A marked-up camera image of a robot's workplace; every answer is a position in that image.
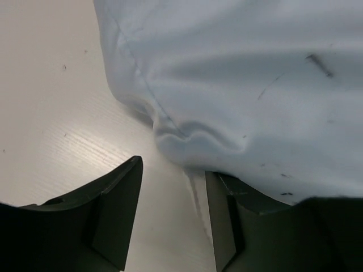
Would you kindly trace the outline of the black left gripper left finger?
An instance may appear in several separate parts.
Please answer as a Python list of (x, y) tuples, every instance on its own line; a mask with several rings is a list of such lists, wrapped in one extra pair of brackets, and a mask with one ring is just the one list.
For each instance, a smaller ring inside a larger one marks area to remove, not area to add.
[(1, 270), (123, 271), (142, 172), (133, 156), (42, 205), (1, 204)]

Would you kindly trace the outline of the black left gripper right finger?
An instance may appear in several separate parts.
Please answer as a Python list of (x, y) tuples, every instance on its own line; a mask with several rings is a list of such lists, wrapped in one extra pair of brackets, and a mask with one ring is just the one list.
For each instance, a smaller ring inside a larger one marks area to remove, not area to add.
[(362, 199), (287, 205), (235, 177), (205, 177), (217, 271), (362, 270)]

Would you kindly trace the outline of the light blue pillowcase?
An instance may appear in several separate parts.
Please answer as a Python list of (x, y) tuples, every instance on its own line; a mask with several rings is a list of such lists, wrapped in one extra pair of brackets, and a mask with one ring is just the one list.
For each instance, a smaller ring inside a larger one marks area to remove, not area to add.
[(113, 96), (183, 168), (362, 196), (361, 1), (95, 1)]

